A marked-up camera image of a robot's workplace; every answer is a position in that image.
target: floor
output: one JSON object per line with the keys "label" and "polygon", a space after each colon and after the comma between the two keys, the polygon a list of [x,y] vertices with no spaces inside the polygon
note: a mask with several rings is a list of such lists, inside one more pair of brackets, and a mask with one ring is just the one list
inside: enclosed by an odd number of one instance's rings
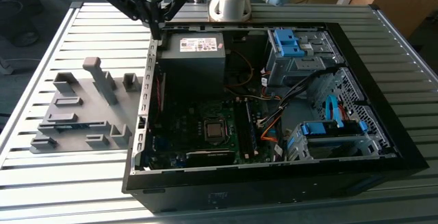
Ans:
{"label": "floor", "polygon": [[[19,59],[8,61],[16,69],[14,74],[0,75],[0,114],[11,114],[14,111],[32,77],[34,70],[36,69],[38,60],[44,55],[71,1],[103,2],[105,0],[42,0],[46,10],[42,14],[32,17],[32,22],[40,33],[39,41],[30,47],[18,48],[0,37],[0,57],[3,59]],[[437,72],[438,59],[436,49],[438,49],[438,22],[433,23],[433,20],[425,21],[409,41]],[[6,122],[7,117],[0,116],[0,130]]]}

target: gray post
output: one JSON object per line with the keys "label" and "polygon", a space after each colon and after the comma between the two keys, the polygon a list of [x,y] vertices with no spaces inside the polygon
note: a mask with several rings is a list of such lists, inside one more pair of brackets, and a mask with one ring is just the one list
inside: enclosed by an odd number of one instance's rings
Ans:
{"label": "gray post", "polygon": [[118,98],[115,93],[113,92],[111,84],[107,82],[105,77],[102,68],[101,68],[101,58],[98,57],[86,57],[84,64],[82,67],[91,73],[95,79],[96,86],[99,87],[99,91],[105,99],[107,100],[110,105],[115,105],[118,103]]}

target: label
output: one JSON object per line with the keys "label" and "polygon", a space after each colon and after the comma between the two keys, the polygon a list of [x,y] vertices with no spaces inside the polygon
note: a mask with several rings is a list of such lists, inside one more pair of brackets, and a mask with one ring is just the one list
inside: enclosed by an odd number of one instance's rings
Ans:
{"label": "label", "polygon": [[179,51],[218,51],[217,38],[183,38],[179,41]]}
{"label": "label", "polygon": [[262,78],[262,86],[267,87],[267,78]]}
{"label": "label", "polygon": [[302,45],[299,45],[299,47],[301,47],[302,49],[313,49],[311,44],[302,44]]}
{"label": "label", "polygon": [[282,147],[279,147],[278,144],[275,145],[274,150],[281,156],[283,155],[283,149],[282,149]]}

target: slotted aluminum table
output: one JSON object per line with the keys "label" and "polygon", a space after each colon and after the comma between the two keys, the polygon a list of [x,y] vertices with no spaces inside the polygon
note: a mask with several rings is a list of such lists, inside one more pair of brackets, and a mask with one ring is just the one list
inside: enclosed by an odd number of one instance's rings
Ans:
{"label": "slotted aluminum table", "polygon": [[[110,4],[71,8],[0,136],[0,220],[7,223],[167,222],[358,223],[438,221],[438,78],[380,10],[369,6],[257,4],[258,22],[338,22],[393,105],[430,169],[353,198],[154,216],[121,192],[126,151],[32,154],[58,72],[91,77],[83,58],[99,56],[113,77],[145,73],[149,29]],[[177,21],[207,21],[186,5]]]}

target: blue latch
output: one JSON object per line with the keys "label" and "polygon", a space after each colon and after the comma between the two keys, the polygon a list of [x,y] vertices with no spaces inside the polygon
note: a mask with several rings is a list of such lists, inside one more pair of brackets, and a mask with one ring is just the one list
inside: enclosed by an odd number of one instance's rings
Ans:
{"label": "blue latch", "polygon": [[301,126],[301,130],[303,131],[303,135],[309,134],[309,128],[306,124]]}
{"label": "blue latch", "polygon": [[275,29],[277,43],[281,48],[282,56],[305,56],[305,51],[298,45],[298,38],[290,29]]}
{"label": "blue latch", "polygon": [[369,126],[365,121],[360,121],[360,127],[365,133],[369,131]]}
{"label": "blue latch", "polygon": [[307,123],[310,134],[326,134],[326,128],[322,123]]}
{"label": "blue latch", "polygon": [[287,143],[287,149],[293,146],[294,142],[295,142],[295,138],[291,138],[291,140]]}

